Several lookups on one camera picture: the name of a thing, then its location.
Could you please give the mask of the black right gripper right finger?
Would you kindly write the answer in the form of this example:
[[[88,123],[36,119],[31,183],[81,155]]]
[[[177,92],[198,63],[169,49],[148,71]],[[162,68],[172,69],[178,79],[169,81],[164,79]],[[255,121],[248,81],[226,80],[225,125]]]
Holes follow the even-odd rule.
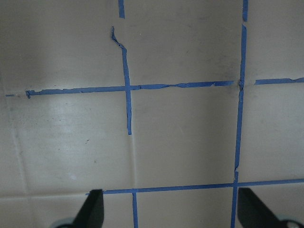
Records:
[[[243,228],[286,227],[250,188],[239,188],[237,200],[237,218]]]

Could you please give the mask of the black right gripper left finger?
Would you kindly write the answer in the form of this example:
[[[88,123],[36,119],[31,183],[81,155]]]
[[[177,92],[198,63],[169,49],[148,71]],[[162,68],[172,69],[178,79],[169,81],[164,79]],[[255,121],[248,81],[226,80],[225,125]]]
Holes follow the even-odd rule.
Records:
[[[101,228],[104,222],[103,190],[91,190],[72,222],[73,228]]]

